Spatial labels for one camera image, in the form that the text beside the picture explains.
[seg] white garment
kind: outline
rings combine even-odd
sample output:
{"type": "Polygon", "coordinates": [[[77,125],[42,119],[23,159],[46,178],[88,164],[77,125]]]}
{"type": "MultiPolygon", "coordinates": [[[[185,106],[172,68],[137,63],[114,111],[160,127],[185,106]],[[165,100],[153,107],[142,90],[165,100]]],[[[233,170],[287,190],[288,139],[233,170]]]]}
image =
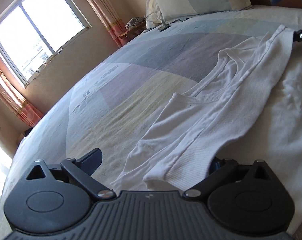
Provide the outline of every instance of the white garment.
{"type": "Polygon", "coordinates": [[[297,99],[302,83],[294,81],[296,75],[302,80],[302,67],[286,71],[268,101],[287,66],[292,44],[293,30],[280,26],[273,36],[249,38],[221,50],[208,76],[186,93],[173,95],[129,153],[111,187],[116,192],[186,190],[206,177],[219,151],[219,157],[233,157],[240,163],[262,158],[294,199],[296,213],[289,228],[293,233],[302,221],[302,183],[297,181],[302,179],[302,99],[297,99]],[[258,119],[261,113],[264,119],[258,119]],[[300,158],[280,159],[284,152],[300,158]]]}

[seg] curtain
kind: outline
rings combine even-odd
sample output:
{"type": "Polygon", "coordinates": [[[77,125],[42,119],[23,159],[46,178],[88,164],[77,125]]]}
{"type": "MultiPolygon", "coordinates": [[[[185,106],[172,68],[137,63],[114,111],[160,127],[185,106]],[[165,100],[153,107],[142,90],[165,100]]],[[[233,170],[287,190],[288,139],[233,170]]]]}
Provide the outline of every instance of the curtain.
{"type": "Polygon", "coordinates": [[[121,39],[117,38],[119,35],[125,33],[127,29],[113,8],[110,0],[88,0],[88,2],[110,33],[111,37],[117,43],[118,47],[121,48],[128,43],[129,39],[126,37],[121,39]]]}
{"type": "Polygon", "coordinates": [[[43,114],[30,104],[0,70],[0,99],[28,126],[34,127],[43,114]]]}

